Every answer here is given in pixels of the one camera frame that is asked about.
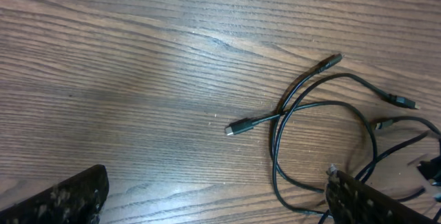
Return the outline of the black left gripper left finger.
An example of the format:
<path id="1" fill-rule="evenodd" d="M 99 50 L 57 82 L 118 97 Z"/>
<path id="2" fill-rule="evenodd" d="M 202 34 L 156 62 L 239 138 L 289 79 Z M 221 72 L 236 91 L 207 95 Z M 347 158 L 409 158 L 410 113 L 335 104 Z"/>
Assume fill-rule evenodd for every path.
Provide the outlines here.
<path id="1" fill-rule="evenodd" d="M 94 165 L 1 211 L 5 224 L 98 224 L 110 184 L 104 165 Z"/>

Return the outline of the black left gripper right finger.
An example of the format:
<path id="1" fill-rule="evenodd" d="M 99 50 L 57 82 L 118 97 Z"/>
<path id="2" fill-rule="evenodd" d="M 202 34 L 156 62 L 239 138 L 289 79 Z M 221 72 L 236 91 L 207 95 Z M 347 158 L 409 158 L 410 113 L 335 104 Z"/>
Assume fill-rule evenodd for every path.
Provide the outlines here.
<path id="1" fill-rule="evenodd" d="M 331 166 L 325 190 L 329 213 L 338 224 L 433 224 L 429 218 Z"/>

